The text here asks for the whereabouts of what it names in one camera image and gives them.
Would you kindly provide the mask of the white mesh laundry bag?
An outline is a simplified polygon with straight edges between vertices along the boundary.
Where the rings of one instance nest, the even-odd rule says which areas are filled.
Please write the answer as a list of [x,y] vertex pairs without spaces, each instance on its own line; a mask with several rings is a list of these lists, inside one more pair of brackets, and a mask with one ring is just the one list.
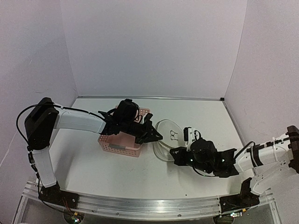
[[170,150],[185,145],[183,130],[169,119],[160,120],[155,129],[163,136],[162,140],[153,143],[155,156],[160,160],[173,162]]

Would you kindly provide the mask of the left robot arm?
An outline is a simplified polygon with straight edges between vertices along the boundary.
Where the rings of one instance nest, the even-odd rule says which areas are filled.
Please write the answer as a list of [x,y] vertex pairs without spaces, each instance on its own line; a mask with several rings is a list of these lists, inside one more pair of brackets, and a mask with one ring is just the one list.
[[22,109],[16,118],[16,128],[25,140],[28,159],[43,187],[44,195],[53,204],[63,199],[58,187],[59,162],[72,163],[77,149],[90,146],[89,140],[102,135],[124,133],[135,145],[163,139],[153,125],[152,113],[142,114],[137,103],[122,100],[108,111],[92,112],[54,103],[45,97],[39,103]]

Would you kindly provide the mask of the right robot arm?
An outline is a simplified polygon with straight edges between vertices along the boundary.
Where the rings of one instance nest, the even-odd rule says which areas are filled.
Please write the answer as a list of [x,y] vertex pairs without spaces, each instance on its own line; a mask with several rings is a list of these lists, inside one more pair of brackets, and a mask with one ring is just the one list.
[[254,195],[260,195],[271,185],[299,172],[299,130],[289,126],[287,132],[278,138],[256,144],[251,141],[242,149],[218,151],[212,141],[186,127],[185,147],[170,150],[177,166],[189,166],[201,176],[228,178],[247,170],[271,164],[263,173],[245,180],[244,189],[235,196],[235,203],[245,207]]

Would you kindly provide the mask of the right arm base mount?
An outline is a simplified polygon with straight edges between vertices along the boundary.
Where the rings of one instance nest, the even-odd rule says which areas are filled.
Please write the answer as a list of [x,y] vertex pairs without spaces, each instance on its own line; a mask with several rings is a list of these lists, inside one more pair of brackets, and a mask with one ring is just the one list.
[[251,180],[252,178],[250,177],[242,182],[240,193],[220,197],[221,214],[234,210],[250,208],[251,206],[255,206],[260,203],[259,195],[251,192]]

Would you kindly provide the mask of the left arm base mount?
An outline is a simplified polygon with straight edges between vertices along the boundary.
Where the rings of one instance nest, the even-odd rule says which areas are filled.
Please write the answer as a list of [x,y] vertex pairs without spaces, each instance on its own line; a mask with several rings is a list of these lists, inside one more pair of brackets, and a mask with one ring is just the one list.
[[60,189],[58,182],[51,187],[44,187],[38,183],[38,198],[42,202],[64,206],[69,209],[76,209],[79,194]]

